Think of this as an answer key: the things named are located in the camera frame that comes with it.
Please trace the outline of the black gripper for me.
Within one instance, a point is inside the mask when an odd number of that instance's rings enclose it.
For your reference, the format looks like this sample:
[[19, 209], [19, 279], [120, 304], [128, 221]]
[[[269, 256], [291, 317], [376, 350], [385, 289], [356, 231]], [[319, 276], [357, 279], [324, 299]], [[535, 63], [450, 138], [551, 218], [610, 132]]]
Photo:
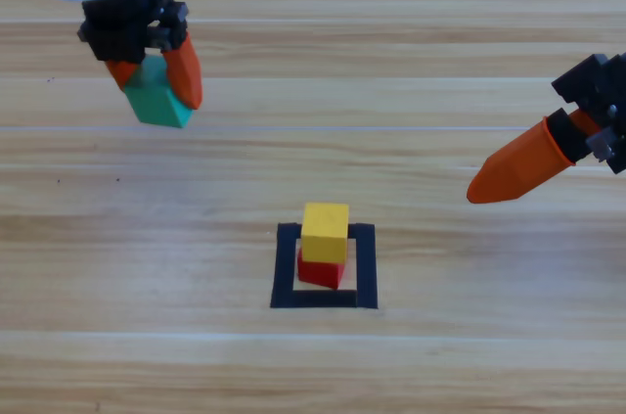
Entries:
[[78, 37], [105, 62], [118, 88], [141, 66], [148, 48], [159, 49], [178, 100], [191, 110], [202, 103], [201, 62], [188, 33], [187, 5], [176, 0], [84, 1]]
[[469, 184], [471, 203], [518, 199], [589, 154], [625, 170], [625, 56], [593, 54], [552, 86], [577, 110], [543, 117], [491, 155]]

